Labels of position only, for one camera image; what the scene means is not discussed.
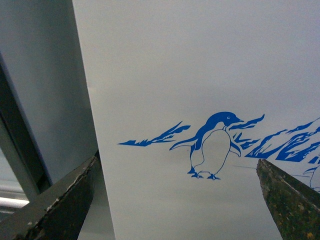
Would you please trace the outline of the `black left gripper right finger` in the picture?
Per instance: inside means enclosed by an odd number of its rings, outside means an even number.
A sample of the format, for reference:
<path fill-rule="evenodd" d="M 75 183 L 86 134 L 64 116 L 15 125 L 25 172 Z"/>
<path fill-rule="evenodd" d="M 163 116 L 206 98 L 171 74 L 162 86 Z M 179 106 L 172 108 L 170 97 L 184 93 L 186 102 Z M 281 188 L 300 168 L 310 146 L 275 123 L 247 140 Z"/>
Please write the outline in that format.
<path fill-rule="evenodd" d="M 320 194 L 266 159 L 256 167 L 262 196 L 284 240 L 320 238 Z"/>

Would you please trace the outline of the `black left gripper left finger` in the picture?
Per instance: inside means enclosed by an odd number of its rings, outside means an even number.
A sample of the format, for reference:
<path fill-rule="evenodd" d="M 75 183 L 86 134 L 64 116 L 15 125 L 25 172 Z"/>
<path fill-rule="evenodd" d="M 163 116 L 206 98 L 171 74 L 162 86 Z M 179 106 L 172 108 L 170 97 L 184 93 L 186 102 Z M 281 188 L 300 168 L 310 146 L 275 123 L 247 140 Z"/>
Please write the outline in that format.
<path fill-rule="evenodd" d="M 100 172 L 96 153 L 0 223 L 2 240 L 76 240 Z"/>

